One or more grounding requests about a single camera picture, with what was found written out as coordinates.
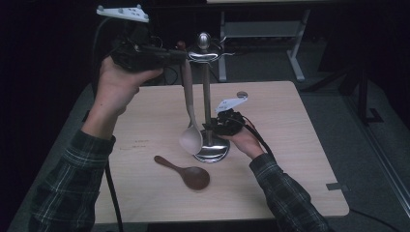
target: wooden spoon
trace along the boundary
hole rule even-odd
[[[209,185],[211,178],[209,173],[203,168],[196,166],[182,168],[175,166],[161,156],[155,156],[154,161],[177,171],[184,180],[185,185],[190,189],[202,190]]]

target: wooden table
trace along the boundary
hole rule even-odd
[[[211,85],[211,107],[246,91],[249,100],[237,107],[256,125],[280,167],[311,195],[325,217],[348,213],[341,190],[328,190],[336,177],[299,94],[289,81]],[[204,120],[202,85],[194,85],[198,123]],[[249,169],[250,159],[232,145],[225,159],[203,163],[179,145],[187,128],[181,86],[142,87],[114,132],[110,156],[114,185],[124,222],[204,221],[272,218],[265,196]],[[211,175],[202,191],[185,187],[177,172],[154,162],[161,155],[182,167],[200,166]],[[96,204],[96,223],[116,222],[106,180]]]

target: plaid shirt sleeve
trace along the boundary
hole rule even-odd
[[[115,137],[104,140],[79,130],[56,167],[37,187],[29,231],[90,231],[94,206]]]
[[[310,203],[310,195],[283,173],[273,156],[263,154],[249,167],[265,192],[281,231],[334,231]]]

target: spoon handle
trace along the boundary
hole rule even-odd
[[[167,167],[169,167],[169,168],[172,168],[172,169],[174,169],[174,170],[177,171],[177,172],[180,172],[180,171],[182,170],[181,167],[175,166],[175,165],[172,164],[170,161],[166,160],[165,158],[163,158],[163,157],[161,157],[161,156],[155,156],[155,157],[154,157],[154,161],[155,161],[156,163],[161,164],[161,165],[164,165],[164,166],[167,166]]]

